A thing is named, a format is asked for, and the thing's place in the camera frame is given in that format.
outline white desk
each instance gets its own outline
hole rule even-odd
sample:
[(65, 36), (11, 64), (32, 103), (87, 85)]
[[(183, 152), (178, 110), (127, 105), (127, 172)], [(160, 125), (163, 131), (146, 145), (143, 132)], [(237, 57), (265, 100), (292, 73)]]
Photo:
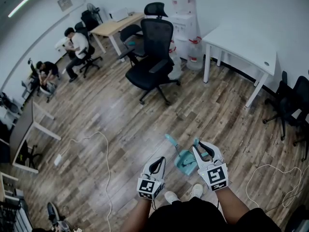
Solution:
[(42, 132), (46, 133), (47, 135), (57, 139), (61, 140), (61, 137), (52, 131), (48, 130), (47, 128), (40, 125), (37, 121), (34, 119), (33, 114), (33, 108), (34, 106), (40, 110), (44, 115), (49, 117), (50, 119), (54, 120), (55, 117), (46, 112), (43, 108), (41, 108), (38, 104), (30, 100), (24, 107), (24, 111), (20, 118), (18, 119), (16, 126), (14, 127), (11, 136), (10, 136), (10, 151), (11, 151), (11, 163), (13, 166), (33, 172), (38, 173), (39, 171), (37, 169), (30, 168), (28, 166), (24, 166), (21, 164), (18, 164), (16, 162), (16, 159), (18, 157), (18, 154), (21, 150), (21, 147), (23, 146), (23, 143), (25, 142), (26, 138), (30, 134), (31, 130), (33, 128), (37, 128), (41, 130)]
[(226, 52), (255, 66), (262, 73), (256, 79), (256, 87), (246, 103), (249, 107), (260, 91), (268, 75), (274, 75), (276, 66), (276, 50), (266, 38), (249, 29), (232, 26), (219, 26), (203, 38), (206, 43), (206, 60), (204, 82), (208, 82), (211, 59), (211, 47), (218, 47), (220, 52), (217, 66), (221, 64), (222, 52)]

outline fan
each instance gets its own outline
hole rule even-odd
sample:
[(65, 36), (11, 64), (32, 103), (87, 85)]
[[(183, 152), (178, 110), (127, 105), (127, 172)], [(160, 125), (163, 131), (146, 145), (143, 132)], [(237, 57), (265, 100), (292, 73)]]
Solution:
[(87, 3), (87, 10), (89, 10), (92, 14), (92, 16), (98, 21), (98, 19), (101, 20), (101, 22), (103, 23), (102, 21), (102, 18), (100, 16), (100, 14), (98, 13), (100, 11), (100, 8), (96, 8), (93, 4), (91, 3)]

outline teal dustpan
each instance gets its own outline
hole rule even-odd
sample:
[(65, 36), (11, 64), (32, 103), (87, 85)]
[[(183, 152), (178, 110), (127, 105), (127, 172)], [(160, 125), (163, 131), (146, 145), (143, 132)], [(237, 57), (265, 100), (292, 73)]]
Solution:
[(174, 164), (175, 166), (184, 174), (190, 175), (197, 168), (197, 160), (194, 154), (189, 150), (182, 150), (180, 153), (178, 151), (178, 143), (168, 134), (165, 137), (175, 146), (178, 156), (176, 157)]

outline power cord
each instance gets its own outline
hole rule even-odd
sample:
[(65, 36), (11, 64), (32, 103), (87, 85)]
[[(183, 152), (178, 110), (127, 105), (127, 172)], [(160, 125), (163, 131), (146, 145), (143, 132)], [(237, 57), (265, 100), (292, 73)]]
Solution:
[[(299, 194), (299, 193), (303, 190), (303, 189), (301, 189), (301, 190), (298, 192), (301, 179), (303, 178), (304, 173), (305, 173), (306, 169), (307, 169), (309, 166), (307, 166), (307, 168), (304, 169), (303, 173), (302, 173), (302, 171), (301, 171), (299, 168), (297, 168), (297, 167), (294, 167), (294, 168), (292, 168), (290, 171), (286, 171), (286, 172), (283, 172), (283, 171), (281, 171), (280, 169), (278, 169), (278, 168), (276, 168), (276, 167), (274, 167), (274, 166), (272, 166), (272, 165), (270, 165), (270, 164), (265, 164), (265, 165), (263, 165), (263, 166), (258, 167), (258, 168), (253, 172), (253, 174), (252, 174), (250, 180), (248, 181), (248, 183), (247, 183), (247, 185), (246, 185), (246, 194), (247, 194), (247, 197), (248, 197), (252, 202), (254, 202), (254, 203), (257, 205), (257, 207), (260, 207), (260, 206), (258, 205), (257, 202), (255, 202), (253, 199), (251, 199), (251, 198), (249, 197), (248, 192), (247, 192), (247, 188), (248, 188), (248, 185), (249, 185), (250, 181), (252, 180), (252, 178), (253, 178), (255, 172), (256, 172), (259, 168), (262, 168), (262, 167), (265, 167), (265, 166), (269, 166), (269, 167), (272, 167), (272, 168), (274, 168), (274, 169), (276, 169), (276, 170), (279, 170), (279, 171), (280, 171), (281, 173), (283, 173), (283, 174), (287, 174), (287, 173), (293, 171), (294, 169), (298, 169), (298, 170), (300, 171), (300, 178), (299, 178), (298, 184), (293, 188), (293, 190), (289, 191), (289, 192), (284, 196), (283, 201), (280, 203), (280, 204), (283, 205), (283, 207), (286, 208), (287, 206), (290, 205), (290, 203), (293, 202), (295, 196), (296, 196), (297, 194)], [(287, 205), (284, 205), (284, 202), (285, 202), (286, 200), (289, 199), (289, 198), (286, 199), (286, 196), (287, 196), (290, 192), (293, 192), (295, 189), (296, 189), (296, 193), (297, 193), (297, 194), (295, 194), (295, 195), (289, 197), (289, 198), (292, 198), (292, 197), (293, 197), (292, 200), (291, 200)]]
[(66, 149), (63, 151), (63, 153), (60, 154), (60, 155), (63, 156), (63, 155), (67, 152), (67, 150), (69, 149), (69, 146), (70, 146), (70, 143), (71, 143), (71, 142), (75, 142), (75, 143), (79, 144), (79, 143), (80, 143), (81, 141), (83, 141), (84, 139), (90, 139), (90, 138), (92, 138), (92, 137), (93, 137), (94, 135), (96, 135), (96, 134), (101, 134), (101, 135), (104, 137), (104, 139), (106, 140), (106, 143), (107, 143), (107, 150), (106, 150), (106, 165), (107, 165), (107, 169), (108, 169), (108, 180), (107, 180), (107, 183), (106, 183), (106, 186), (105, 186), (105, 192), (106, 192), (106, 195), (107, 195), (108, 200), (109, 200), (109, 202), (110, 202), (110, 211), (109, 211), (109, 213), (108, 213), (108, 215), (107, 215), (107, 217), (106, 217), (106, 220), (107, 220), (107, 223), (108, 223), (110, 232), (111, 232), (112, 229), (111, 229), (111, 225), (110, 225), (110, 221), (109, 221), (109, 216), (110, 216), (110, 214), (112, 213), (112, 201), (111, 201), (111, 198), (110, 198), (110, 196), (108, 195), (108, 192), (107, 192), (107, 187), (108, 187), (108, 184), (110, 183), (110, 179), (111, 179), (111, 170), (110, 170), (110, 166), (109, 166), (109, 163), (108, 163), (108, 153), (109, 153), (109, 147), (108, 147), (108, 146), (109, 146), (109, 143), (108, 143), (108, 140), (107, 140), (106, 136), (105, 136), (102, 132), (97, 131), (97, 132), (93, 133), (90, 137), (84, 137), (84, 138), (82, 138), (81, 140), (78, 140), (78, 141), (76, 141), (76, 140), (74, 140), (74, 139), (70, 139), (67, 148), (66, 148)]

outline black pants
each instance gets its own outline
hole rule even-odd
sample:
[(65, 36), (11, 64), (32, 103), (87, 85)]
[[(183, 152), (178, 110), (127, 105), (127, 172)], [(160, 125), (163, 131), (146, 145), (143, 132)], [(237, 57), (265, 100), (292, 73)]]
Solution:
[(77, 74), (74, 72), (73, 67), (77, 65), (81, 65), (83, 63), (83, 59), (80, 59), (78, 57), (75, 57), (72, 59), (72, 61), (67, 65), (67, 73), (70, 78), (74, 78), (77, 76)]
[(143, 232), (228, 231), (221, 212), (212, 203), (193, 197), (158, 208), (148, 219)]

